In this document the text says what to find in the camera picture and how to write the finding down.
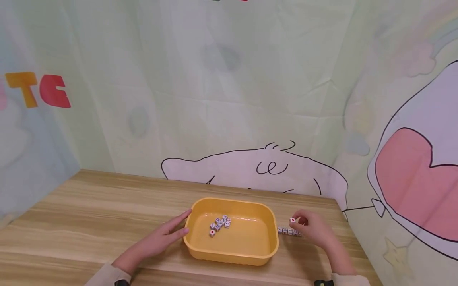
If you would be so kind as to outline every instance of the fabric wall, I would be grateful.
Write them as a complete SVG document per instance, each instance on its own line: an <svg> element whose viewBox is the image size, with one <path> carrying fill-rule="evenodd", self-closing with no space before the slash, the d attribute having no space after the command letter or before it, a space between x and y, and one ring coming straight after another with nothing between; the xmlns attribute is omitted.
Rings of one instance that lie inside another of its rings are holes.
<svg viewBox="0 0 458 286"><path fill-rule="evenodd" d="M384 285L455 285L458 2L358 4L332 78L351 93L345 214Z"/></svg>
<svg viewBox="0 0 458 286"><path fill-rule="evenodd" d="M331 197L384 285L455 285L456 1L0 5L2 74L38 79L7 108L54 160Z"/></svg>
<svg viewBox="0 0 458 286"><path fill-rule="evenodd" d="M0 228L79 170L56 107L44 102L53 78L10 4L0 4Z"/></svg>

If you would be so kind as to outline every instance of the pink heart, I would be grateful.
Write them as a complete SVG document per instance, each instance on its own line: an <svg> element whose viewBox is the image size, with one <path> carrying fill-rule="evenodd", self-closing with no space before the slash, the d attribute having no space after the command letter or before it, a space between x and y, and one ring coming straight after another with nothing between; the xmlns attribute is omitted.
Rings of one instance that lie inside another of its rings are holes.
<svg viewBox="0 0 458 286"><path fill-rule="evenodd" d="M433 146L401 128L386 142L375 170L387 204L400 216L444 239L458 241L458 166L431 166Z"/></svg>

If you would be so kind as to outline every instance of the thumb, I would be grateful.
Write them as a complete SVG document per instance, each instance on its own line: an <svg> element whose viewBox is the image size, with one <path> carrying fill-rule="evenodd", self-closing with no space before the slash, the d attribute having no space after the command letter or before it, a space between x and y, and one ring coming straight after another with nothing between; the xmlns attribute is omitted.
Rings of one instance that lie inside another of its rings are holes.
<svg viewBox="0 0 458 286"><path fill-rule="evenodd" d="M174 243L175 241L179 240L180 238L184 237L186 234L188 234L189 228L185 227L182 229L179 229L169 235L167 235L167 239L169 240L169 244Z"/></svg>
<svg viewBox="0 0 458 286"><path fill-rule="evenodd" d="M295 229L295 230L299 231L302 234L307 234L307 232L308 232L308 226L301 225L301 224L299 224L297 222L290 222L289 226L292 229Z"/></svg>

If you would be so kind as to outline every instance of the cartoon drawing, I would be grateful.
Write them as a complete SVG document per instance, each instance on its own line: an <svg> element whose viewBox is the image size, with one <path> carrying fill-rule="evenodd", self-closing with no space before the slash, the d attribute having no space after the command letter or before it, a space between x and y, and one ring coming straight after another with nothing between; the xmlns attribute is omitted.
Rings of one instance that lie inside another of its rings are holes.
<svg viewBox="0 0 458 286"><path fill-rule="evenodd" d="M458 2L445 1L428 12L404 40L394 63L406 76L427 75L436 66L436 56L458 39Z"/></svg>
<svg viewBox="0 0 458 286"><path fill-rule="evenodd" d="M392 117L367 169L387 211L432 249L458 260L458 61Z"/></svg>
<svg viewBox="0 0 458 286"><path fill-rule="evenodd" d="M264 148L234 150L197 161L165 159L161 168L167 179L215 184L235 188L333 198L347 207L348 184L335 169L310 158L280 149L275 143Z"/></svg>
<svg viewBox="0 0 458 286"><path fill-rule="evenodd" d="M413 279L414 272L409 265L408 248L406 246L397 247L387 237L385 243L387 244L387 251L383 258L393 267L396 279L400 281L403 276Z"/></svg>

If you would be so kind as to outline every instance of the row of dice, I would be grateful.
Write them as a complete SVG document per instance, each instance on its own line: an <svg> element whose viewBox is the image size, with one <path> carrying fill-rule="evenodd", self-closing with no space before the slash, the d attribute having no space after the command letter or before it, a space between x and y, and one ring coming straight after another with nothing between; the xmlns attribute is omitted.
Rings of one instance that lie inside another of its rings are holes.
<svg viewBox="0 0 458 286"><path fill-rule="evenodd" d="M302 233L292 228L277 227L278 233L287 234L292 236L302 236Z"/></svg>
<svg viewBox="0 0 458 286"><path fill-rule="evenodd" d="M215 222L210 225L210 236L214 237L217 232L224 226L229 228L231 219L227 215L223 215L223 218L217 217Z"/></svg>

